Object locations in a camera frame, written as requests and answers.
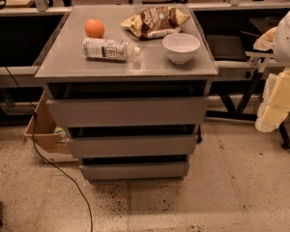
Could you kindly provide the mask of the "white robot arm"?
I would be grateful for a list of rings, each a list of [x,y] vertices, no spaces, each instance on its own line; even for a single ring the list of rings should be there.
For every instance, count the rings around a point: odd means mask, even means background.
[[[279,74],[270,74],[264,87],[255,127],[261,132],[272,132],[290,112],[290,11],[277,27],[268,30],[253,45],[254,49],[271,49],[274,59],[285,67]]]

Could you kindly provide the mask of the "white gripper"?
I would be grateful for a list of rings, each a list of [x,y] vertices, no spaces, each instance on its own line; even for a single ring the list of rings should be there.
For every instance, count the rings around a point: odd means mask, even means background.
[[[279,74],[270,73],[264,86],[255,127],[261,132],[272,132],[290,112],[290,68]]]

